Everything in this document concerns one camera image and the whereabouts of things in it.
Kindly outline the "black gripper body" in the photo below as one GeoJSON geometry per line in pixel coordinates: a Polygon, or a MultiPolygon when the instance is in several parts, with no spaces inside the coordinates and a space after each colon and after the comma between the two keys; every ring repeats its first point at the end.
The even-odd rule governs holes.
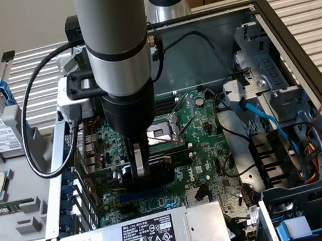
{"type": "Polygon", "coordinates": [[[127,138],[142,136],[155,117],[153,86],[153,82],[148,80],[133,95],[102,96],[102,108],[108,125],[127,138]]]}

